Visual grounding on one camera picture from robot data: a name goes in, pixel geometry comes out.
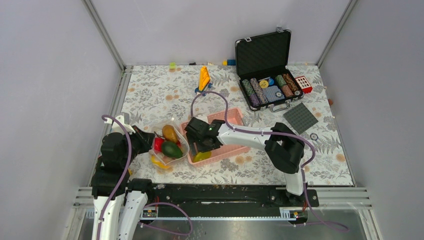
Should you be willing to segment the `red apple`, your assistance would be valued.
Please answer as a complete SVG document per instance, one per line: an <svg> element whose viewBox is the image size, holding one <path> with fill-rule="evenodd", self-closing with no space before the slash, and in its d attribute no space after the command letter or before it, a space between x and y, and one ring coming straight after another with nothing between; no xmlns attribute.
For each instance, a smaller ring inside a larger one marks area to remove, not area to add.
<svg viewBox="0 0 424 240"><path fill-rule="evenodd" d="M161 153L162 152L162 144L166 140L162 137L155 137L153 141L153 149L155 153Z"/></svg>

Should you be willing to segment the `yellow green mango slice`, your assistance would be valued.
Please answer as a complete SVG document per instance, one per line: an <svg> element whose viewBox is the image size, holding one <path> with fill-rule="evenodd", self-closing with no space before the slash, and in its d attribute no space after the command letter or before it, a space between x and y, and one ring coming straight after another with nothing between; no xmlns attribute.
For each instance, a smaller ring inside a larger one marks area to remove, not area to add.
<svg viewBox="0 0 424 240"><path fill-rule="evenodd" d="M198 163L198 162L200 162L200 161L203 161L203 160L209 159L209 158L211 157L211 155L212 155L212 152L211 152L211 151L199 152L199 153L197 153L197 154L193 157L192 162L193 162L193 163Z"/></svg>

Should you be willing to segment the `clear zip top bag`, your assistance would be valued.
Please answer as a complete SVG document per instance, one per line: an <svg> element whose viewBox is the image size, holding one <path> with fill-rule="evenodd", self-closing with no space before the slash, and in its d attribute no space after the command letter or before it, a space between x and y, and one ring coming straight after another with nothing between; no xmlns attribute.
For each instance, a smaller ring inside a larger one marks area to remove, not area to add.
<svg viewBox="0 0 424 240"><path fill-rule="evenodd" d="M152 149L149 151L154 166L169 169L188 159L188 142L179 132L173 117L154 124L149 130L154 134Z"/></svg>

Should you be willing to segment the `brown potato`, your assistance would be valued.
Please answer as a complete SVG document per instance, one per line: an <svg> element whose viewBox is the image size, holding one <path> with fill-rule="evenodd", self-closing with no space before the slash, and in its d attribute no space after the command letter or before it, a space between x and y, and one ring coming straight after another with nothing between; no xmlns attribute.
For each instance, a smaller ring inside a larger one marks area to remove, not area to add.
<svg viewBox="0 0 424 240"><path fill-rule="evenodd" d="M174 127L170 124L164 125L162 127L162 136L170 142L177 143L179 141L178 135L174 129Z"/></svg>

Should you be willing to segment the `yellow orange mango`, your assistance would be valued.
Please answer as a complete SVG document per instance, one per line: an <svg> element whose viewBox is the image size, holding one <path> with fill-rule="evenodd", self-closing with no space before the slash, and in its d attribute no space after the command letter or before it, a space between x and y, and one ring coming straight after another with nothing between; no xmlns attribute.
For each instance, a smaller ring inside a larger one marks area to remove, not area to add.
<svg viewBox="0 0 424 240"><path fill-rule="evenodd" d="M170 168L169 165L164 164L163 162L161 162L160 160L158 160L154 155L151 155L150 156L150 161L151 161L151 163L154 166L156 166L156 167L158 167L160 169L169 169Z"/></svg>

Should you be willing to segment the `green avocado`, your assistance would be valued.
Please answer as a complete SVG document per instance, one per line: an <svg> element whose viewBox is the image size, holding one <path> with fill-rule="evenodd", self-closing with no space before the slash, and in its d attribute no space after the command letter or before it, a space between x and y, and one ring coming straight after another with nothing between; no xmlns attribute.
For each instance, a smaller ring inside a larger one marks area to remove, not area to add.
<svg viewBox="0 0 424 240"><path fill-rule="evenodd" d="M183 151L174 142L165 141L161 146L162 153L169 158L179 159L183 156Z"/></svg>

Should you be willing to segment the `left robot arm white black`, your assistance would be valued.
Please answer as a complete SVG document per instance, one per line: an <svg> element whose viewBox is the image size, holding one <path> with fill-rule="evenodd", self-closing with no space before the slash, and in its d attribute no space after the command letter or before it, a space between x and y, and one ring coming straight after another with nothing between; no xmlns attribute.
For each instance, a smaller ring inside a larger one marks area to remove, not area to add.
<svg viewBox="0 0 424 240"><path fill-rule="evenodd" d="M130 180L129 165L152 149L154 134L130 125L129 114L103 115L111 133L101 141L100 156L91 179L94 204L94 240L131 240L144 206L155 192L150 179Z"/></svg>

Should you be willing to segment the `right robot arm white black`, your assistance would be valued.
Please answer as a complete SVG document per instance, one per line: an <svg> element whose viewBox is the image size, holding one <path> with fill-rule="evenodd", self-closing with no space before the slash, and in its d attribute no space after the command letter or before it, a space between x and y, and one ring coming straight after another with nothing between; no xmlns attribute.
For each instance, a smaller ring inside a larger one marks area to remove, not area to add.
<svg viewBox="0 0 424 240"><path fill-rule="evenodd" d="M273 166L284 175L287 201L299 206L307 199L300 170L305 142L285 124L277 122L273 127L254 128L222 119L208 123L192 117L184 131L197 152L213 151L227 145L264 151Z"/></svg>

